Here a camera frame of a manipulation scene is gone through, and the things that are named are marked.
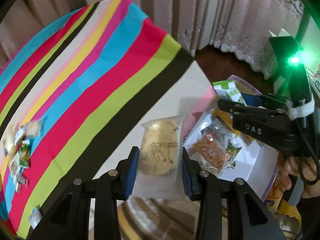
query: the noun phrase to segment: black sleeve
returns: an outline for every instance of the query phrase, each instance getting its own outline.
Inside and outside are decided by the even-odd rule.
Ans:
[[[320,236],[320,197],[301,199],[297,205],[301,215],[303,239]]]

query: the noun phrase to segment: cookie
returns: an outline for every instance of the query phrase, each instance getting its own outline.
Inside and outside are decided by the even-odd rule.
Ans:
[[[139,169],[146,175],[164,175],[177,165],[179,128],[171,119],[153,122],[146,128],[139,156]]]

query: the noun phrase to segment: human hand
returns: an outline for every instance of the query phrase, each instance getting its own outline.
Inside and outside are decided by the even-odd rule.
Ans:
[[[303,174],[307,180],[316,179],[316,164],[313,159],[310,158],[299,158],[299,157],[288,157],[284,159],[284,155],[279,153],[277,166],[279,168],[278,173],[278,188],[281,192],[289,190],[292,186],[289,174],[300,177],[299,163],[302,161]],[[311,198],[320,196],[320,181],[314,185],[305,185],[304,191],[301,195],[302,198]]]

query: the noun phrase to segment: green snack package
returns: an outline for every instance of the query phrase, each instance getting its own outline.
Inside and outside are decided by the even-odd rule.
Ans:
[[[30,140],[24,140],[21,143],[19,151],[19,166],[29,168],[30,161]]]
[[[234,145],[229,142],[227,147],[227,154],[225,156],[225,160],[228,162],[227,168],[235,168],[236,166],[236,156],[242,147],[234,147]]]
[[[229,99],[247,106],[243,96],[232,80],[213,82],[212,85],[219,98]]]

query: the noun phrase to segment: colorful striped fabric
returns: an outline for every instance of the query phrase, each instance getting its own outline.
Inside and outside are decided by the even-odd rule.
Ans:
[[[20,194],[2,156],[7,226],[25,238],[36,205],[46,211],[74,178],[92,179],[191,62],[130,0],[81,8],[26,43],[0,73],[0,132],[43,118],[44,133],[33,141]]]

